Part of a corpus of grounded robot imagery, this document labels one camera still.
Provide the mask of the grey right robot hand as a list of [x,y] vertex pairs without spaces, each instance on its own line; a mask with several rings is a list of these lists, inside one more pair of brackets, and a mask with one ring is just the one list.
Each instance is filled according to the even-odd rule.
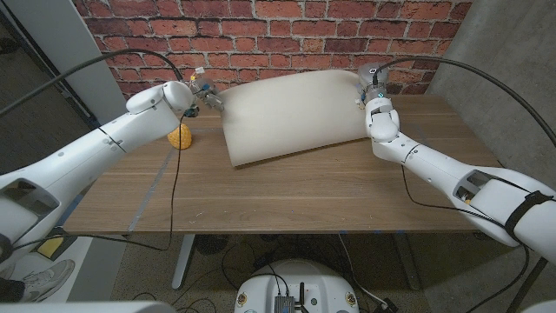
[[357,74],[359,77],[357,89],[360,94],[371,91],[387,93],[388,68],[381,70],[379,63],[365,63],[358,68]]

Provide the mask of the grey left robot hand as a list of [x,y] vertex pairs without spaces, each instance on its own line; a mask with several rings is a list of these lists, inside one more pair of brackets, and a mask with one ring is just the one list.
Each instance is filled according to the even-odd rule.
[[212,110],[224,111],[224,102],[219,97],[219,90],[209,78],[196,78],[189,83],[194,96]]

